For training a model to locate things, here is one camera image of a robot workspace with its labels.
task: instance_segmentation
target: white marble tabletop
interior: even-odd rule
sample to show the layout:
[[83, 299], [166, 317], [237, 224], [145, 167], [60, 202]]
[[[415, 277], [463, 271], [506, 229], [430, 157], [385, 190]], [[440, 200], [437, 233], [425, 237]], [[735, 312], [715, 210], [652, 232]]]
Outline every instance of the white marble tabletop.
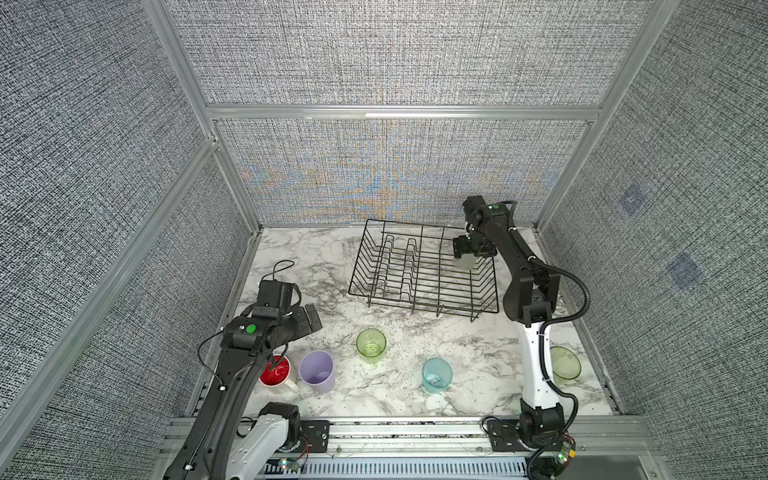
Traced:
[[[434, 313], [411, 314], [398, 307], [368, 307], [364, 298], [347, 293], [362, 230], [265, 229], [237, 312], [256, 301], [259, 281], [276, 261], [294, 260], [296, 265], [277, 278], [298, 284], [303, 304], [315, 304], [323, 329], [291, 343], [287, 356], [298, 368], [308, 352], [326, 350], [336, 361], [336, 387], [323, 396], [300, 380], [298, 393], [278, 396], [256, 387], [246, 414], [258, 413], [270, 401], [295, 404], [303, 417], [519, 413], [523, 377], [513, 322], [503, 312], [483, 313], [470, 323], [462, 316], [435, 318]], [[521, 229], [521, 233], [540, 255], [532, 231]], [[496, 276], [501, 302], [511, 276], [500, 257], [496, 257]], [[357, 334], [369, 327], [387, 337], [386, 357], [376, 365], [364, 363], [355, 346]], [[610, 415], [611, 407], [575, 328], [554, 325], [551, 340], [575, 352], [581, 361], [581, 375], [561, 383], [564, 391], [578, 396], [579, 414]], [[421, 386], [422, 365], [435, 356], [451, 364], [453, 381], [444, 392], [429, 394]], [[571, 401], [563, 399], [562, 405], [567, 415]]]

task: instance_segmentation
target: black wire dish rack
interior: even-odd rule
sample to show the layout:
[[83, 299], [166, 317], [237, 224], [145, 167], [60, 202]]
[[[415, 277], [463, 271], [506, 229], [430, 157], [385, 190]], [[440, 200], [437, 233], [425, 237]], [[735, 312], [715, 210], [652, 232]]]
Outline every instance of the black wire dish rack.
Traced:
[[468, 316], [498, 313], [493, 258], [478, 258], [471, 270], [454, 263], [453, 239], [462, 228], [420, 223], [366, 221], [349, 281], [350, 295], [371, 304]]

